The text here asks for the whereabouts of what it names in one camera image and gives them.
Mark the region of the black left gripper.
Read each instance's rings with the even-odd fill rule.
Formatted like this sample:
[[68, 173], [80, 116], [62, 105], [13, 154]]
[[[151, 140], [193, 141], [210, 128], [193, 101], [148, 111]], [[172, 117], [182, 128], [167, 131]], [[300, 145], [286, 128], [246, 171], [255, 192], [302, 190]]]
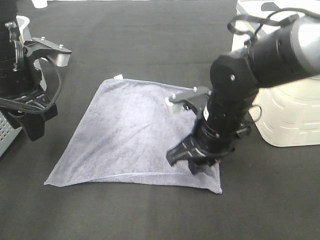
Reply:
[[14, 129], [22, 128], [31, 141], [36, 141], [45, 133], [45, 120], [58, 115], [56, 100], [58, 89], [50, 96], [41, 85], [21, 95], [0, 98], [0, 111], [7, 114], [7, 120]]

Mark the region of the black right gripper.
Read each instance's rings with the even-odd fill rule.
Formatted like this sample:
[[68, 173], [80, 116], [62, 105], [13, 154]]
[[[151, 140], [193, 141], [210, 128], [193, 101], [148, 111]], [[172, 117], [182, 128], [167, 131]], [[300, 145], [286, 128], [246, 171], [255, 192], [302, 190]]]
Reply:
[[166, 153], [170, 166], [178, 161], [188, 160], [188, 168], [192, 175], [203, 172], [205, 167], [213, 165], [235, 151], [233, 141], [225, 141], [222, 137], [196, 137], [192, 134], [183, 139], [176, 147]]

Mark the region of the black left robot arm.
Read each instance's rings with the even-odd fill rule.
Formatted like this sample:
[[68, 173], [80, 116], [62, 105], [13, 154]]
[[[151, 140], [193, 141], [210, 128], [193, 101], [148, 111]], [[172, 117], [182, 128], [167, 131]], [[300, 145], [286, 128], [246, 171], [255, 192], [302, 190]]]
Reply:
[[0, 2], [0, 111], [14, 128], [22, 128], [31, 141], [45, 133], [45, 122], [58, 114], [56, 93], [49, 97], [41, 87], [42, 71], [35, 67], [34, 50], [20, 40], [17, 2]]

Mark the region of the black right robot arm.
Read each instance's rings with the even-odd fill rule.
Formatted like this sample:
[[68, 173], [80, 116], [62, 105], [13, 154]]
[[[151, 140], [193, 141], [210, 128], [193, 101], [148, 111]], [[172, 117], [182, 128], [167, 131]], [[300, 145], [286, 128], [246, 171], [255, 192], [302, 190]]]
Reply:
[[170, 165], [187, 161], [192, 174], [234, 151], [234, 142], [251, 128], [243, 119], [259, 89], [291, 83], [320, 73], [320, 16], [305, 11], [282, 20], [237, 15], [234, 21], [274, 26], [275, 31], [248, 41], [239, 50], [221, 54], [211, 65], [212, 88], [196, 87], [169, 97], [195, 113], [192, 132], [166, 153]]

